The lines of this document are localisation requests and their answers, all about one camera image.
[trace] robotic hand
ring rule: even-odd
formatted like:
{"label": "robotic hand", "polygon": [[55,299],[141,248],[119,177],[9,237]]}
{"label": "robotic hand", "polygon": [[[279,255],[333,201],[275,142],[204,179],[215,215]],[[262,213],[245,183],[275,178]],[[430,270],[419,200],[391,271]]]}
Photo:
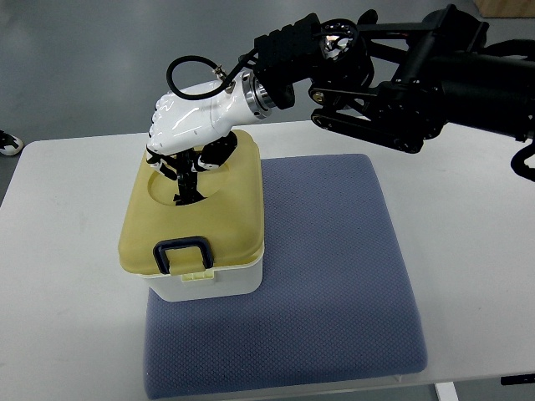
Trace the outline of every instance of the robotic hand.
{"label": "robotic hand", "polygon": [[[303,79],[311,79],[308,94],[321,106],[312,113],[316,125],[407,153],[419,152],[447,122],[533,139],[535,41],[485,48],[488,24],[452,5],[422,23],[377,24],[377,19],[374,10],[356,24],[346,19],[321,23],[310,14],[256,38],[254,49],[228,76],[206,58],[175,60],[167,70],[172,93],[156,104],[147,161],[178,181],[176,204],[203,199],[196,191],[196,173],[217,168],[229,157],[236,147],[233,125],[257,122],[274,106],[292,107],[293,84]],[[408,49],[375,39],[401,39]],[[399,65],[390,81],[375,88],[370,87],[372,58]],[[210,65],[222,82],[180,91],[172,73],[190,61]],[[193,150],[201,145],[201,153]],[[533,155],[531,143],[511,163],[529,180],[535,180],[535,169],[525,160]]]}
{"label": "robotic hand", "polygon": [[[184,92],[176,89],[189,99],[170,92],[155,106],[147,162],[167,178],[177,180],[177,205],[204,199],[196,189],[196,174],[216,169],[232,154],[237,147],[232,126],[258,122],[270,115],[274,106],[253,72],[241,71],[229,84],[221,68],[214,72],[223,82],[199,84]],[[211,97],[194,95],[216,91]],[[204,147],[197,152],[194,148],[198,146]]]}

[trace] white robotic hand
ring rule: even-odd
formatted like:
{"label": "white robotic hand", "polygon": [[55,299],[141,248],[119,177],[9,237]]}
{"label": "white robotic hand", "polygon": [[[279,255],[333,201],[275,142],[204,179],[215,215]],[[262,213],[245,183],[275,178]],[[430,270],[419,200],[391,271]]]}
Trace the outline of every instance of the white robotic hand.
{"label": "white robotic hand", "polygon": [[[183,92],[206,93],[219,85],[221,82],[214,80],[183,89]],[[147,143],[147,162],[170,179],[189,171],[215,169],[236,147],[232,138],[220,139],[228,137],[234,125],[253,124],[266,118],[273,106],[263,86],[250,71],[239,73],[229,88],[208,99],[185,100],[169,92],[155,106]],[[211,146],[207,146],[206,151],[191,160],[189,171],[178,171],[180,168],[173,155],[208,144]]]}

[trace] black handle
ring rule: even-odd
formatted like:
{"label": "black handle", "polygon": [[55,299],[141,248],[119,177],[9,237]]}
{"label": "black handle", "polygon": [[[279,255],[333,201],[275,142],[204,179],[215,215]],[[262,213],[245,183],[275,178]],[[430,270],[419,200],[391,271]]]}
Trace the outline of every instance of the black handle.
{"label": "black handle", "polygon": [[202,264],[205,269],[210,269],[214,266],[214,258],[208,240],[204,236],[188,236],[186,238],[160,241],[155,245],[152,253],[160,273],[170,274],[169,259],[167,258],[166,251],[170,249],[188,248],[190,246],[197,246],[201,250]]}

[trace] white table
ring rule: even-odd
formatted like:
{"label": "white table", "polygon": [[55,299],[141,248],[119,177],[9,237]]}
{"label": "white table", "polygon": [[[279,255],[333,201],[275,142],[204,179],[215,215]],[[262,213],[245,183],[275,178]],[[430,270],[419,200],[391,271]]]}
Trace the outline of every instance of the white table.
{"label": "white table", "polygon": [[[448,125],[418,155],[316,128],[242,127],[263,158],[364,153],[385,194],[420,310],[426,370],[214,399],[450,382],[535,372],[535,184],[524,144]],[[0,398],[146,399],[147,288],[117,242],[145,134],[35,142],[0,208]],[[189,397],[185,399],[203,399]]]}

